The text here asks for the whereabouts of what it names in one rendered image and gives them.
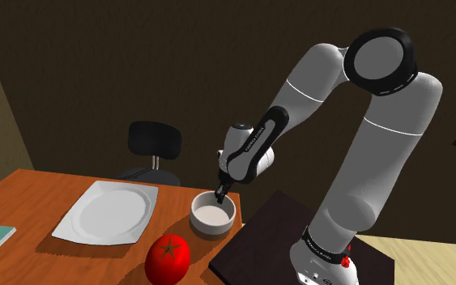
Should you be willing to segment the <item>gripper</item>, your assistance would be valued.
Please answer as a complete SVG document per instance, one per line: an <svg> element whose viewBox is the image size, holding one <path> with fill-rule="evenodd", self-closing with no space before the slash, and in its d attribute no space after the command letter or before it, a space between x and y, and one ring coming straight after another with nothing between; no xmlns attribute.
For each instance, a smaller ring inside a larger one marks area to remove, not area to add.
<svg viewBox="0 0 456 285"><path fill-rule="evenodd" d="M223 170L219 170L218 178L219 188L215 191L215 198L219 204L222 204L226 196L226 193L228 192L228 189L232 185L232 178L227 172Z"/></svg>

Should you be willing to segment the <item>brown wooden table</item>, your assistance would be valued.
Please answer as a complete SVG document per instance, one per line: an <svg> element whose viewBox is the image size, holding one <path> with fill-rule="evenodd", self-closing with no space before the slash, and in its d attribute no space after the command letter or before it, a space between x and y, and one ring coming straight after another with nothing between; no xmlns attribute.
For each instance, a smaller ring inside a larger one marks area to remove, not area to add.
<svg viewBox="0 0 456 285"><path fill-rule="evenodd" d="M0 285L150 285L144 262L165 234L184 238L191 265L178 285L224 285L208 264L242 227L204 236L190 226L190 204L200 189L162 185L147 228L134 245L90 246L52 236L93 177L18 169L0 181L0 225L15 233L0 247Z"/></svg>

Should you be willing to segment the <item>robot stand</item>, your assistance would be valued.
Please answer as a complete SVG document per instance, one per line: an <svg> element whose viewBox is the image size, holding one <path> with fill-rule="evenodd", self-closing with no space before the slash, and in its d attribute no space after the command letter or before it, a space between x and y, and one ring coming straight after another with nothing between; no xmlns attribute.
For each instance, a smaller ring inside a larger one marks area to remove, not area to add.
<svg viewBox="0 0 456 285"><path fill-rule="evenodd" d="M315 213L275 191L209 262L209 269L225 285L300 285L290 248ZM395 285L392 258L358 238L352 240L351 249L360 285Z"/></svg>

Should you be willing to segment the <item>white square plate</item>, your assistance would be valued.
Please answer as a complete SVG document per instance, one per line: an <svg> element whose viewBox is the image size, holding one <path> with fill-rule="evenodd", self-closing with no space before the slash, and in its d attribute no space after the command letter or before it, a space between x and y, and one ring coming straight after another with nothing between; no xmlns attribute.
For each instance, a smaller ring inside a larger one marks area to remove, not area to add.
<svg viewBox="0 0 456 285"><path fill-rule="evenodd" d="M156 186L95 181L52 236L83 245L134 244L152 217L158 193Z"/></svg>

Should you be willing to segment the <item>white bowl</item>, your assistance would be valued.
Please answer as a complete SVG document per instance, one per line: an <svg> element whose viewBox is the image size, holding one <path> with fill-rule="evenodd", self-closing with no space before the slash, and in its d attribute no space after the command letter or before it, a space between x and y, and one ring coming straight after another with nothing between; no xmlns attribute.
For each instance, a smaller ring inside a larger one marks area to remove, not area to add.
<svg viewBox="0 0 456 285"><path fill-rule="evenodd" d="M234 201L225 196L219 203L214 191L201 192L190 204L190 222L199 232L209 236L229 231L236 214Z"/></svg>

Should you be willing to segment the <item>red tomato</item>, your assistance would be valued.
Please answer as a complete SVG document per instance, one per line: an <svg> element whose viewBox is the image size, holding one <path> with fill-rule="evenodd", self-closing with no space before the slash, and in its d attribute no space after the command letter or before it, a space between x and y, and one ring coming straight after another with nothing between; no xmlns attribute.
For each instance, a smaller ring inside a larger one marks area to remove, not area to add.
<svg viewBox="0 0 456 285"><path fill-rule="evenodd" d="M190 267L190 247L177 235L164 235L149 248L144 264L152 285L176 285Z"/></svg>

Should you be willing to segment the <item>black office chair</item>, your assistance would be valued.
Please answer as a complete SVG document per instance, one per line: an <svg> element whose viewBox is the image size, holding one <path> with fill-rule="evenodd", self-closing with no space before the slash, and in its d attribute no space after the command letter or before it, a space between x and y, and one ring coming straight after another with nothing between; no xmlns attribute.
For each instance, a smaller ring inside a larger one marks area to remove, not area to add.
<svg viewBox="0 0 456 285"><path fill-rule="evenodd" d="M129 168L118 180L137 181L158 185L179 186L179 178L160 168L160 159L175 160L181 153L182 134L174 126L157 121L133 121L129 127L128 148L140 156L150 156L150 168Z"/></svg>

